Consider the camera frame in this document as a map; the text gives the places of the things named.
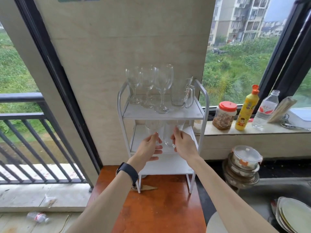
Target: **glass mug handle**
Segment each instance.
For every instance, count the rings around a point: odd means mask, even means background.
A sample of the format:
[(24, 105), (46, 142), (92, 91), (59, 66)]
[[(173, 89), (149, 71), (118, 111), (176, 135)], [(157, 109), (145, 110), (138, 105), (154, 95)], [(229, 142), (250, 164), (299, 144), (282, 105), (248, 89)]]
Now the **glass mug handle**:
[(187, 104), (187, 102), (185, 102), (185, 108), (190, 108), (193, 104), (193, 101), (194, 101), (194, 90), (195, 90), (195, 87), (188, 84), (187, 85), (187, 89), (190, 90), (190, 104)]

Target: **orange lid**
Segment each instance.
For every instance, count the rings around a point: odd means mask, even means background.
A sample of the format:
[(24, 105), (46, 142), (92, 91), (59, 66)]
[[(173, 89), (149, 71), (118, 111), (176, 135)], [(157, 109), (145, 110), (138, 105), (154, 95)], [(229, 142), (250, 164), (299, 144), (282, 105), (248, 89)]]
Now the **orange lid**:
[(234, 112), (236, 111), (237, 105), (230, 101), (222, 101), (219, 103), (219, 108), (227, 112)]
[(253, 86), (252, 86), (252, 94), (253, 95), (258, 95), (258, 93), (259, 93), (259, 90), (258, 90), (258, 88), (259, 88), (259, 86), (258, 85), (256, 85), (256, 84), (254, 84)]

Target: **left hand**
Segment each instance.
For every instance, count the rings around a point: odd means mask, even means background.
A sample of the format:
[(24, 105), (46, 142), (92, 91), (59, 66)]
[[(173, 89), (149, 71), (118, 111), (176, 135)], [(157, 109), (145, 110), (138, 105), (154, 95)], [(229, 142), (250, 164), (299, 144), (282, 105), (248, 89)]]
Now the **left hand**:
[(129, 165), (135, 168), (137, 173), (144, 168), (147, 161), (159, 159), (157, 156), (152, 157), (153, 154), (162, 154), (163, 147), (162, 145), (156, 146), (156, 141), (159, 141), (160, 144), (162, 143), (162, 140), (159, 138), (159, 134), (157, 132), (143, 139), (136, 153), (127, 161)]

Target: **black watch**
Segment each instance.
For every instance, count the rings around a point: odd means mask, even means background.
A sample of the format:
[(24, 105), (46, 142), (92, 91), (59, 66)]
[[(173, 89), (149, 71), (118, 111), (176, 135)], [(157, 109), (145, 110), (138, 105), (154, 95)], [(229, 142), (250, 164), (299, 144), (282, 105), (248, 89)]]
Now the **black watch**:
[(117, 171), (116, 171), (116, 175), (117, 175), (121, 170), (124, 171), (124, 172), (126, 172), (126, 173), (131, 177), (131, 179), (132, 179), (132, 181), (133, 181), (133, 186), (135, 186), (135, 185), (136, 185), (136, 181), (137, 181), (137, 179), (138, 179), (138, 173), (137, 173), (137, 171), (135, 170), (135, 168), (133, 168), (131, 165), (129, 165), (129, 164), (123, 162), (123, 163), (118, 167), (118, 169), (117, 169)]

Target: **sky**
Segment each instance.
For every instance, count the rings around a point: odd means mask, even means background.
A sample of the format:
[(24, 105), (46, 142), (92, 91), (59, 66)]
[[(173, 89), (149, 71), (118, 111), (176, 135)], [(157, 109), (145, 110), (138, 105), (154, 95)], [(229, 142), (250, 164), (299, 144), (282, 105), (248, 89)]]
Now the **sky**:
[(295, 0), (271, 0), (265, 22), (282, 21), (286, 19), (290, 13)]

